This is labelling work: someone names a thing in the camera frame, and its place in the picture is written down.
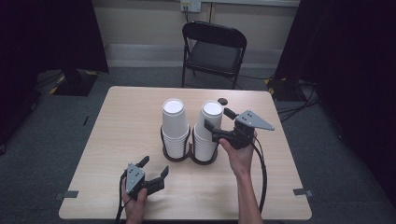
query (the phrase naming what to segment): chair backrest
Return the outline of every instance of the chair backrest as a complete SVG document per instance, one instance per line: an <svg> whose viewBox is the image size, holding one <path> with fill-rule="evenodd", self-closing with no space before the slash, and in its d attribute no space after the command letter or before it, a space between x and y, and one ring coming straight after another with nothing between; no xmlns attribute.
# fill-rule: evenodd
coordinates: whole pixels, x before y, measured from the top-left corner
<svg viewBox="0 0 396 224"><path fill-rule="evenodd" d="M247 39L238 30L205 21L191 21L183 26L186 45L188 38L231 48L245 49Z"/></svg>

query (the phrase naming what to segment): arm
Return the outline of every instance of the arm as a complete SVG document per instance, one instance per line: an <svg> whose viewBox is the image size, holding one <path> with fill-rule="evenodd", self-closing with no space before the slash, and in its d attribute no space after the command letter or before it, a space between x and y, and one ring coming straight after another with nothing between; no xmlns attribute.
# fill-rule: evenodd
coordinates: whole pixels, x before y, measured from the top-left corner
<svg viewBox="0 0 396 224"><path fill-rule="evenodd" d="M133 200L125 192L125 178L122 180L122 201L125 206L126 224L140 224L143 222L147 193L147 189L141 189L137 194L137 200Z"/></svg>
<svg viewBox="0 0 396 224"><path fill-rule="evenodd" d="M253 147L248 146L236 150L225 139L220 139L219 142L227 151L231 168L236 176L238 187L239 224L262 224L262 214L260 213L259 206L257 205L250 175L251 160L254 150Z"/></svg>

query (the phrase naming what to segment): baseboard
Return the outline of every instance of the baseboard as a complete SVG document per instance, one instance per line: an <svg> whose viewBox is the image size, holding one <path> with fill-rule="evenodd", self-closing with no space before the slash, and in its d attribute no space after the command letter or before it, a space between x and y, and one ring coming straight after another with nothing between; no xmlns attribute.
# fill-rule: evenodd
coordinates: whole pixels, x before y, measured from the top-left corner
<svg viewBox="0 0 396 224"><path fill-rule="evenodd" d="M106 44L109 67L175 67L183 61L183 46ZM276 68L282 49L247 49L242 67Z"/></svg>

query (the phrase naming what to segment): beige wall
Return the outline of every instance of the beige wall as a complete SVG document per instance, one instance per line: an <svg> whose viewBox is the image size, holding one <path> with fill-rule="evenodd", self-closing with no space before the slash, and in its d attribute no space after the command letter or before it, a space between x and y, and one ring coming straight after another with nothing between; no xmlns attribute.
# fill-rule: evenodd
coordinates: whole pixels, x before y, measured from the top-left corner
<svg viewBox="0 0 396 224"><path fill-rule="evenodd" d="M183 45L186 22L178 1L93 0L103 41L110 44ZM211 21L239 29L249 49L283 49L297 7L202 3L190 21Z"/></svg>

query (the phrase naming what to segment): gray carpet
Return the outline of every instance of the gray carpet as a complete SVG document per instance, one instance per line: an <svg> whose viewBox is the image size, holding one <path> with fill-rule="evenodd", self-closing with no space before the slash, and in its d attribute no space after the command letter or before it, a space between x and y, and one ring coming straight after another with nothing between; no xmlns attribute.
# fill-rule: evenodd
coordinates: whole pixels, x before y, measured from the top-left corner
<svg viewBox="0 0 396 224"><path fill-rule="evenodd" d="M243 90L266 91L262 80L274 69L241 70ZM49 71L40 79L57 71ZM188 75L195 88L229 89L231 81L198 73ZM40 88L36 110L7 143L0 157L0 223L112 223L112 220L65 221L58 216L57 192L67 190L90 136L107 90L112 86L179 87L181 68L111 68L97 78L88 97L48 94L54 82ZM276 102L276 107L301 105ZM313 216L308 221L266 223L394 224L396 212L366 166L338 138L335 122L320 104L283 123L290 150L306 189Z"/></svg>

